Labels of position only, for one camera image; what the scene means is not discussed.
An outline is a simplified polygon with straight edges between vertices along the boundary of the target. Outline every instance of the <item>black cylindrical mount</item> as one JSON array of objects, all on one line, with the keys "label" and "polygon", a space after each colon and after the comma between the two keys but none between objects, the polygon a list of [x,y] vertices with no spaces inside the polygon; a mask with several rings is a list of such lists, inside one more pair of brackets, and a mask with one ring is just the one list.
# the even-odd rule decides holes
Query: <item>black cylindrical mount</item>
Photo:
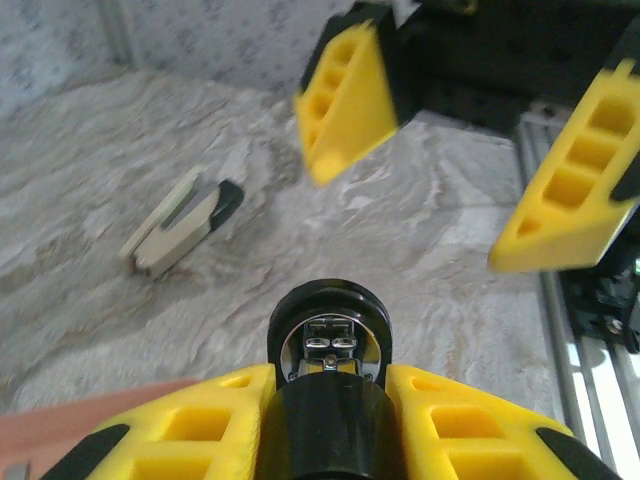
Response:
[{"label": "black cylindrical mount", "polygon": [[391,400],[362,377],[303,375],[267,408],[256,480],[404,480]]}]

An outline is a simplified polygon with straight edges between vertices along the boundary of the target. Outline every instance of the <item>marble-patterned surface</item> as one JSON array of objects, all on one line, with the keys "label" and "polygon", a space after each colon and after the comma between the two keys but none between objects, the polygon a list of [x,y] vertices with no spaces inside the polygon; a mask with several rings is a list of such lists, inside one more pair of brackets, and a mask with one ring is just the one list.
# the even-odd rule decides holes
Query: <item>marble-patterned surface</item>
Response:
[{"label": "marble-patterned surface", "polygon": [[[0,412],[266,359],[287,291],[337,276],[392,316],[395,361],[553,414],[535,279],[487,271],[512,145],[413,122],[322,190],[286,101],[147,72],[0,123]],[[115,256],[194,164],[246,200],[155,283]]]},{"label": "marble-patterned surface", "polygon": [[0,0],[0,117],[108,68],[94,0]]}]

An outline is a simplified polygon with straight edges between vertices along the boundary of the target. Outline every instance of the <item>gray table surface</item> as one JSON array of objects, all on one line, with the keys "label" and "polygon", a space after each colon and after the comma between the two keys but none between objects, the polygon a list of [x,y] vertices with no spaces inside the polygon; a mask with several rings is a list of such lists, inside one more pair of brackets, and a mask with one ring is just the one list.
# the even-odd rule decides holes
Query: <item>gray table surface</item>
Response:
[{"label": "gray table surface", "polygon": [[[116,253],[191,166],[246,200],[159,281]],[[487,270],[520,192],[513,145],[414,121],[327,188],[289,102],[149,72],[0,123],[0,412],[264,362],[292,287],[343,277],[386,304],[394,361],[552,415],[534,276]]]}]

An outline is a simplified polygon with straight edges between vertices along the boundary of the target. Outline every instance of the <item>yellow 3d-printed part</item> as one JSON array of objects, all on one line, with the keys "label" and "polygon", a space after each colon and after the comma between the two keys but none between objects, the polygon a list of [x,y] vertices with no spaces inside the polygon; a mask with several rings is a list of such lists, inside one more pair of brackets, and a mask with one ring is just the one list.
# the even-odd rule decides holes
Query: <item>yellow 3d-printed part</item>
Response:
[{"label": "yellow 3d-printed part", "polygon": [[536,429],[554,420],[488,393],[404,365],[387,369],[409,480],[574,480]]},{"label": "yellow 3d-printed part", "polygon": [[271,364],[185,388],[110,419],[130,430],[89,480],[251,480]]},{"label": "yellow 3d-printed part", "polygon": [[376,28],[354,25],[326,45],[294,98],[304,162],[325,185],[399,129]]},{"label": "yellow 3d-printed part", "polygon": [[597,264],[636,206],[610,194],[640,150],[634,63],[602,70],[529,183],[489,255],[499,272]]}]

